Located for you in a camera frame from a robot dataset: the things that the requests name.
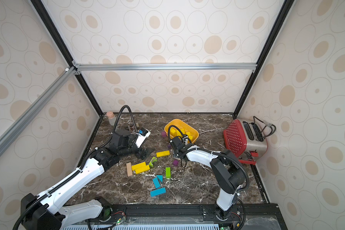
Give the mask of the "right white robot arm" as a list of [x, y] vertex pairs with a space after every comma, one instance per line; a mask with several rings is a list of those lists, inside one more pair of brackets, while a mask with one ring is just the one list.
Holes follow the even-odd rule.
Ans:
[[239, 194], [250, 185], [249, 176], [243, 165], [228, 149], [212, 151], [198, 147], [175, 125], [168, 127], [167, 136], [174, 157], [181, 163], [197, 162], [212, 170], [220, 186], [215, 212], [219, 220], [226, 220], [232, 206], [239, 200]]

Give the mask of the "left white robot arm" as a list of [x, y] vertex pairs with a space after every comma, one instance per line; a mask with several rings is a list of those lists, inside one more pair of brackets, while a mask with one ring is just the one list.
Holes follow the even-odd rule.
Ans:
[[29, 193], [21, 200], [21, 215], [13, 229], [23, 226], [27, 230], [60, 230], [83, 219], [93, 219], [104, 207], [98, 200], [75, 206], [65, 203], [93, 179], [119, 163], [124, 156], [135, 154], [141, 159], [153, 152], [143, 144], [150, 131], [141, 127], [135, 133], [117, 129], [121, 114], [117, 115], [110, 139], [90, 151], [68, 176], [38, 195]]

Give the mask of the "purple cube block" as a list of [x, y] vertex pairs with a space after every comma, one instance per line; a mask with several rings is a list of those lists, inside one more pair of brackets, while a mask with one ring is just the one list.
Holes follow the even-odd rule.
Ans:
[[173, 161], [173, 165], [177, 167], [179, 165], [179, 161], [178, 160], [174, 160]]

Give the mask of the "yellow plastic bowl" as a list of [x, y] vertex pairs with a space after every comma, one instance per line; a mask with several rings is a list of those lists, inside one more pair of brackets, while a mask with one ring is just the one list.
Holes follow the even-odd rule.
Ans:
[[168, 134], [168, 128], [171, 125], [178, 127], [184, 134], [188, 135], [192, 143], [195, 143], [199, 137], [199, 133], [196, 129], [180, 119], [174, 119], [164, 127], [164, 131], [166, 134]]

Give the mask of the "green upright block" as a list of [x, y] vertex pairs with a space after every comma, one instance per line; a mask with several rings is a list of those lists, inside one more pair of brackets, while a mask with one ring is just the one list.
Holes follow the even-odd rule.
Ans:
[[166, 169], [165, 169], [165, 177], [167, 179], [171, 178], [171, 168], [170, 167], [166, 167]]

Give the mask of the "small bottle pink cap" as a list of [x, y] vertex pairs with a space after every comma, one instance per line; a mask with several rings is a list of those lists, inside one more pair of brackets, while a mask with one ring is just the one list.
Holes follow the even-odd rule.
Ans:
[[109, 112], [106, 113], [106, 116], [108, 118], [108, 121], [109, 121], [110, 125], [114, 126], [114, 124], [116, 122], [116, 119], [117, 119], [115, 114], [113, 112], [109, 111]]

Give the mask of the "green rainbow arch block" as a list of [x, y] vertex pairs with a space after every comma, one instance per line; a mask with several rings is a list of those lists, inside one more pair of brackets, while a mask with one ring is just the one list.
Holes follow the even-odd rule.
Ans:
[[149, 162], [150, 168], [154, 168], [154, 164], [158, 161], [156, 157], [152, 157], [152, 159]]

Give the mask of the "natural wood long block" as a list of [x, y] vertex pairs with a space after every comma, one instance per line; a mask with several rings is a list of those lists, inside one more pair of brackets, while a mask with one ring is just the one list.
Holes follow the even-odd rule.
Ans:
[[131, 163], [127, 163], [126, 164], [126, 170], [127, 170], [127, 176], [128, 177], [131, 177], [132, 175], [133, 175], [133, 171], [132, 171], [132, 165], [131, 165]]

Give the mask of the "small teal triangle block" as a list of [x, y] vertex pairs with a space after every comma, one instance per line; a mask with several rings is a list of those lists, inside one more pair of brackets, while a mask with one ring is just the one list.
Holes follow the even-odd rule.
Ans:
[[158, 178], [158, 180], [162, 183], [163, 182], [163, 176], [162, 175], [156, 175], [156, 177]]

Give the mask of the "teal parallelogram block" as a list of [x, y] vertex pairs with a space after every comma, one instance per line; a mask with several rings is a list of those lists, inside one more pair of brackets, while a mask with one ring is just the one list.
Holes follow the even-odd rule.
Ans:
[[153, 184], [155, 186], [156, 189], [160, 188], [161, 187], [161, 183], [160, 183], [160, 180], [156, 177], [156, 178], [153, 178]]

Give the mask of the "teal long block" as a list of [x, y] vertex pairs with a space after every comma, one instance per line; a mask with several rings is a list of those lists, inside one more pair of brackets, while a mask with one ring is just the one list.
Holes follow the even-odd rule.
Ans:
[[150, 196], [155, 197], [155, 196], [159, 196], [165, 193], [166, 193], [166, 189], [164, 187], [160, 187], [160, 188], [150, 191]]

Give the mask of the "silver toaster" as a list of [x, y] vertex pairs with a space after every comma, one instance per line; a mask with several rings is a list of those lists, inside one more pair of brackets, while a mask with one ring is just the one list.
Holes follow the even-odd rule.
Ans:
[[264, 138], [264, 134], [261, 133], [260, 127], [253, 121], [239, 120], [240, 127], [243, 130], [246, 138], [245, 153], [250, 153], [252, 158], [260, 159], [268, 149], [268, 144]]

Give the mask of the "aluminium crossbar rear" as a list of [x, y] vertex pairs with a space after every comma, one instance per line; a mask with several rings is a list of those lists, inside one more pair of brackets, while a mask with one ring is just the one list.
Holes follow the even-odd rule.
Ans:
[[80, 71], [255, 70], [255, 63], [76, 64]]

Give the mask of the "aluminium crossbar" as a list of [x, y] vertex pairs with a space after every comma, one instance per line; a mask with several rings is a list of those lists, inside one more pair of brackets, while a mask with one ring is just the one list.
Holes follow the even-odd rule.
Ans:
[[34, 120], [46, 104], [54, 97], [68, 78], [75, 74], [75, 68], [67, 68], [28, 109], [0, 136], [0, 157]]
[[76, 64], [80, 71], [255, 70], [255, 63]]

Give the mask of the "aluminium crossbar left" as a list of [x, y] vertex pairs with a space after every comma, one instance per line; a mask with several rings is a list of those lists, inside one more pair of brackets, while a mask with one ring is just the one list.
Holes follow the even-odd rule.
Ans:
[[75, 68], [67, 68], [28, 109], [0, 136], [0, 157], [34, 120], [46, 104], [54, 97], [68, 78], [75, 74]]

